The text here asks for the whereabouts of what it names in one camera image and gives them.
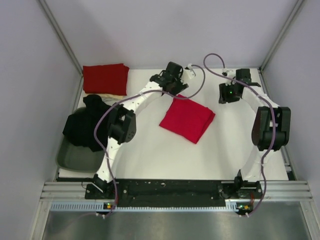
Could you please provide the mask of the bright pink-red t shirt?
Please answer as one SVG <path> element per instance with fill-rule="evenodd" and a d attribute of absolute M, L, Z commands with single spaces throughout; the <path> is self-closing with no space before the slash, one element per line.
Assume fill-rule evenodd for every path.
<path fill-rule="evenodd" d="M 216 114 L 191 99 L 174 98 L 159 126 L 197 144 Z"/>

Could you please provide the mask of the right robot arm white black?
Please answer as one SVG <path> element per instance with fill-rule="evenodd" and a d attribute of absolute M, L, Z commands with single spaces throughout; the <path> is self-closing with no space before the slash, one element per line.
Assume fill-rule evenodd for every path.
<path fill-rule="evenodd" d="M 248 68 L 235 71 L 233 78 L 218 85 L 219 104 L 245 101 L 255 113 L 251 130 L 252 151 L 238 171 L 233 192 L 245 198 L 252 191 L 249 182 L 266 180 L 265 167 L 269 159 L 287 145 L 290 138 L 291 109 L 274 103 L 262 86 L 253 82 Z"/>

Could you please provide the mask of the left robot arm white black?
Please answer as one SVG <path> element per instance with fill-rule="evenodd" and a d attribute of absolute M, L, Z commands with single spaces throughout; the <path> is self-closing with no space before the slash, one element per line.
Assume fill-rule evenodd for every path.
<path fill-rule="evenodd" d="M 104 151 L 102 163 L 93 177 L 98 195 L 106 199 L 113 194 L 114 187 L 111 182 L 114 181 L 115 176 L 112 173 L 112 166 L 120 148 L 133 140 L 136 135 L 138 114 L 164 94 L 169 96 L 180 94 L 188 88 L 188 81 L 195 76 L 190 65 L 183 68 L 174 62 L 169 62 L 165 70 L 150 77 L 137 95 L 115 103 L 102 115 L 94 129 L 94 138 Z M 106 119 L 108 120 L 107 144 L 104 146 L 98 139 L 98 129 Z"/>

